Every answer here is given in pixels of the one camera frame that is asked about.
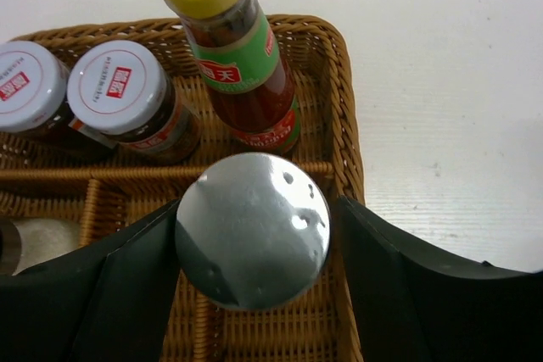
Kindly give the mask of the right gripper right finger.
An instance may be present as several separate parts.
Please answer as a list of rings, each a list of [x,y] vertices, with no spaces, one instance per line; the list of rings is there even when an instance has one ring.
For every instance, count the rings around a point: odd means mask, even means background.
[[[366,361],[539,361],[542,274],[476,262],[338,200],[341,251]]]

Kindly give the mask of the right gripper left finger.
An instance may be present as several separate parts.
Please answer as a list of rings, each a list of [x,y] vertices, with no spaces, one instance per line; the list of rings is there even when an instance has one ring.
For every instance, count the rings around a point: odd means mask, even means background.
[[[173,200],[1,278],[3,361],[157,361],[180,274]]]

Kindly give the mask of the black-cap white powder grinder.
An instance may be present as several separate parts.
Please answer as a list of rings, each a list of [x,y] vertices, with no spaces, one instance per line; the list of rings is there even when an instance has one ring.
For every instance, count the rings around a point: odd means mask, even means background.
[[[1,219],[1,274],[14,276],[77,250],[80,225],[52,218]]]

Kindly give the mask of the silver-cap blue-label tall jar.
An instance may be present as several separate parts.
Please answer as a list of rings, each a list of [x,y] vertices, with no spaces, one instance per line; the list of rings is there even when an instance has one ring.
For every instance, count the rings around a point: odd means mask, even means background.
[[[211,165],[186,190],[175,240],[182,271],[213,303],[267,310],[315,284],[331,246],[331,215],[300,167],[240,153]]]

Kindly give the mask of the white-lid brown sauce jar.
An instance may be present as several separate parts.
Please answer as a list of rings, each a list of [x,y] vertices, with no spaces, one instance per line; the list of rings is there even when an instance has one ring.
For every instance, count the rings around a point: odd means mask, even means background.
[[[70,73],[67,100],[83,124],[156,163],[179,163],[199,144],[198,116],[139,43],[116,40],[90,49]]]

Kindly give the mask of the white-lid dark sauce jar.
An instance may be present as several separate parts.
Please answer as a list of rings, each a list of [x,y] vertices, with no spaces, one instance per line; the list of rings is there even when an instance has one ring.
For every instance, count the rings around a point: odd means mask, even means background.
[[[88,161],[108,157],[115,144],[83,124],[67,101],[70,69],[29,41],[1,45],[1,131]]]

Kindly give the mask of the red chili sauce bottle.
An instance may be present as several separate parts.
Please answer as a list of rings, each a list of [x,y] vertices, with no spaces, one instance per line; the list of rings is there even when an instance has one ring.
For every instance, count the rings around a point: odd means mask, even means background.
[[[300,134],[290,68],[258,0],[164,0],[180,18],[213,109],[251,150],[283,155]]]

